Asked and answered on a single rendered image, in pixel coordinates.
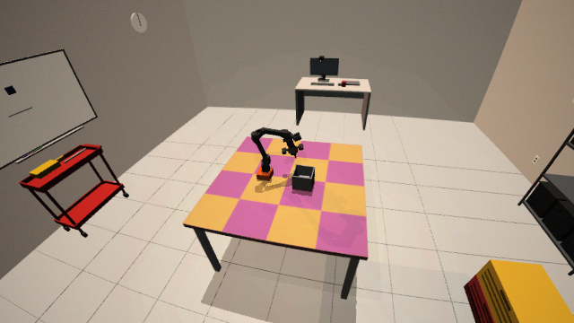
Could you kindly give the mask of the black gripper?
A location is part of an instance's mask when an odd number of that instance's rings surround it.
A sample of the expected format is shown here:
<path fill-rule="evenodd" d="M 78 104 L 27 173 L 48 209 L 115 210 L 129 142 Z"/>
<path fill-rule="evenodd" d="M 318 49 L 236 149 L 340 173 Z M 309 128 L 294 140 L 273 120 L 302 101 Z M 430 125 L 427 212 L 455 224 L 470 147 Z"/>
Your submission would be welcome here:
<path fill-rule="evenodd" d="M 286 149 L 286 147 L 282 148 L 282 154 L 286 154 L 287 151 L 288 151 L 288 153 L 290 153 L 289 148 L 292 148 L 293 146 L 295 146 L 294 143 L 293 143 L 292 145 L 288 145 L 288 148 L 287 148 L 287 149 Z M 304 150 L 303 144 L 298 144 L 298 146 L 296 145 L 295 147 L 296 147 L 297 149 L 299 148 L 300 151 L 301 151 L 301 150 Z"/>

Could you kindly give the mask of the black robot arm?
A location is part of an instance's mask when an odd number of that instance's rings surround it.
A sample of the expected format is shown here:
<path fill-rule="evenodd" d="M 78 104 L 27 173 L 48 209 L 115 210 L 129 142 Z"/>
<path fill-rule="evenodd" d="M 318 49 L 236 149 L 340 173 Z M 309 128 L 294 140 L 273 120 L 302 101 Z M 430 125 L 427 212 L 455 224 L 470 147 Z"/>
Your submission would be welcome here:
<path fill-rule="evenodd" d="M 278 135 L 278 136 L 283 138 L 283 142 L 286 142 L 287 145 L 292 145 L 293 141 L 297 142 L 297 141 L 301 140 L 302 138 L 301 138 L 299 132 L 292 134 L 292 132 L 290 132 L 288 129 L 277 130 L 277 129 L 262 127 L 262 128 L 259 128 L 255 131 L 251 132 L 251 140 L 257 145 L 257 148 L 263 157 L 263 159 L 261 160 L 261 163 L 262 163 L 261 172 L 268 173 L 270 170 L 269 164 L 271 163 L 271 158 L 270 158 L 269 154 L 265 153 L 265 150 L 259 141 L 259 138 L 261 138 L 264 134 Z M 292 141 L 292 139 L 293 139 L 293 141 Z M 290 150 L 290 155 L 295 155 L 298 152 L 298 149 L 295 146 L 293 146 L 292 148 L 289 148 L 289 150 Z"/>

